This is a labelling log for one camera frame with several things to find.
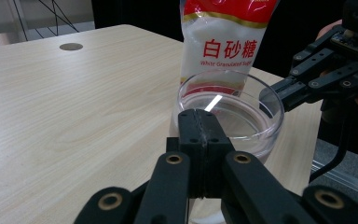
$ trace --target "black cable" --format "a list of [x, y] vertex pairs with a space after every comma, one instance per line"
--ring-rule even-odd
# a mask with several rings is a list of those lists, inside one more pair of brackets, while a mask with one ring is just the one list
[[25, 40], [28, 41], [28, 37], [27, 37], [27, 34], [25, 33], [24, 25], [22, 24], [21, 15], [20, 15], [19, 9], [17, 8], [16, 0], [13, 0], [13, 3], [14, 3], [14, 7], [16, 8], [17, 15], [19, 16], [19, 20], [20, 20], [22, 32], [24, 33], [24, 36], [25, 36]]
[[54, 13], [54, 11], [53, 10], [51, 10], [51, 8], [49, 7], [49, 6], [47, 6], [45, 3], [43, 3], [41, 0], [38, 0], [43, 6], [45, 6], [51, 13], [53, 13], [58, 19], [60, 19], [60, 20], [62, 20], [63, 22], [65, 22], [67, 25], [69, 25], [70, 27], [72, 27], [74, 30], [76, 30], [77, 32], [79, 32], [76, 28], [75, 28], [75, 26], [69, 21], [69, 23], [68, 23], [68, 21], [66, 21], [66, 20], [64, 20], [62, 17], [60, 17], [57, 13]]
[[50, 27], [48, 27], [48, 29], [49, 29], [55, 36], [58, 36], [58, 33], [57, 33], [57, 34], [54, 33], [54, 31], [52, 31], [52, 30], [50, 29]]
[[345, 155], [348, 151], [349, 147], [349, 139], [351, 135], [351, 125], [352, 125], [352, 106], [349, 106], [347, 114], [344, 118], [344, 121], [342, 123], [342, 130], [341, 130], [341, 136], [339, 138], [338, 143], [338, 150], [336, 153], [336, 156], [328, 162], [324, 167], [320, 168], [319, 170], [313, 172], [310, 175], [310, 182], [315, 180], [321, 175], [324, 175], [325, 173], [329, 172], [330, 170], [334, 169], [336, 166], [338, 166], [345, 158]]
[[39, 31], [37, 30], [37, 29], [34, 29], [39, 35], [40, 35], [40, 37], [42, 37], [42, 39], [44, 39], [45, 37], [43, 37], [40, 33], [39, 33]]
[[51, 0], [51, 4], [53, 5], [53, 9], [54, 9], [54, 15], [55, 15], [55, 19], [56, 19], [56, 36], [58, 36], [58, 19], [57, 19], [57, 12], [55, 10], [55, 0]]
[[75, 28], [75, 26], [69, 21], [69, 19], [66, 17], [65, 13], [61, 10], [60, 6], [54, 1], [55, 5], [57, 6], [58, 10], [61, 12], [61, 14], [68, 20], [68, 22], [71, 24], [71, 27], [79, 33], [79, 31]]

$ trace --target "plastic bag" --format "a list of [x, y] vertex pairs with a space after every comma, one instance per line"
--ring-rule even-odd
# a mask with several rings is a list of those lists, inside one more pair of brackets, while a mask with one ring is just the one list
[[181, 0], [181, 83], [216, 69], [248, 73], [276, 0]]

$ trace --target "round hole in table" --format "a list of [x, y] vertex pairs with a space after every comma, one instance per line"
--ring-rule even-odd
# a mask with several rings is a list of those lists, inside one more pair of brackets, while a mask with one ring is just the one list
[[83, 49], [83, 45], [77, 43], [67, 43], [60, 46], [60, 49], [63, 50], [78, 50]]

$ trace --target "table surface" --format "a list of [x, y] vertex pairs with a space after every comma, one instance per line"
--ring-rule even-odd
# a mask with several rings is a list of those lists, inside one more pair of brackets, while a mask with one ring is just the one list
[[[0, 223], [72, 223], [98, 190], [148, 180], [165, 152], [182, 46], [120, 25], [0, 47]], [[320, 116], [319, 103], [286, 113], [266, 163], [297, 194]]]

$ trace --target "screw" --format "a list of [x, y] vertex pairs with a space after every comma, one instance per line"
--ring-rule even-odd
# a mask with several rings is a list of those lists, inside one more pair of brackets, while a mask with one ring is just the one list
[[98, 201], [98, 206], [101, 210], [108, 211], [119, 207], [122, 202], [123, 197], [121, 194], [112, 192], [105, 194], [100, 201]]
[[237, 154], [234, 156], [234, 161], [238, 163], [249, 163], [251, 162], [251, 159], [246, 155]]
[[344, 81], [344, 82], [342, 82], [342, 85], [349, 87], [351, 85], [351, 83], [349, 81]]
[[319, 189], [314, 196], [319, 203], [330, 208], [341, 209], [345, 205], [344, 201], [332, 191]]
[[172, 165], [179, 164], [182, 162], [182, 160], [182, 157], [180, 157], [179, 155], [171, 155], [166, 158], [166, 162]]

